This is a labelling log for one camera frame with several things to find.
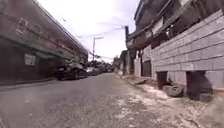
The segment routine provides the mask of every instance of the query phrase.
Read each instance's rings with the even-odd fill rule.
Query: sky
[[[73,36],[96,55],[114,58],[126,49],[122,26],[135,30],[134,13],[139,0],[38,0]]]

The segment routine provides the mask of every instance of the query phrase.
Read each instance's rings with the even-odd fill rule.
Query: wall
[[[135,59],[135,62],[134,62],[135,64],[135,67],[134,67],[134,69],[135,69],[135,71],[134,71],[134,73],[135,73],[135,76],[137,76],[137,77],[141,77],[142,76],[142,71],[141,71],[141,69],[142,69],[142,65],[141,65],[141,59],[140,58],[136,58]]]
[[[33,65],[25,64],[25,54],[35,57]],[[53,67],[60,64],[60,58],[40,53],[17,42],[0,38],[0,85],[39,80],[52,76]]]
[[[145,48],[144,59],[151,59],[153,78],[156,72],[168,71],[176,83],[186,84],[186,71],[207,71],[214,88],[224,87],[224,16],[218,11],[161,44]]]

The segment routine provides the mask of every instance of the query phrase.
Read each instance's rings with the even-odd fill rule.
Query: gray brick wall
[[[149,45],[144,49],[143,61],[151,59],[153,76],[156,76],[156,72],[168,71],[172,72],[172,78],[176,83],[186,84],[186,71],[205,70],[214,86],[224,87],[222,11],[214,13],[159,47],[150,48]]]

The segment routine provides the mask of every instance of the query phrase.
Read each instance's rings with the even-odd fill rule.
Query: window
[[[39,33],[40,33],[40,28],[39,28],[39,26],[34,25],[34,26],[33,26],[33,31],[34,31],[36,34],[39,34]]]
[[[27,20],[25,20],[24,18],[20,18],[17,32],[21,32],[21,33],[25,32],[27,24],[28,24]]]

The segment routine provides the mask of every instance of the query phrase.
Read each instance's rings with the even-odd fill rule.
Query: street light
[[[95,59],[95,46],[96,46],[96,40],[103,39],[103,37],[94,37],[93,38],[93,61]]]

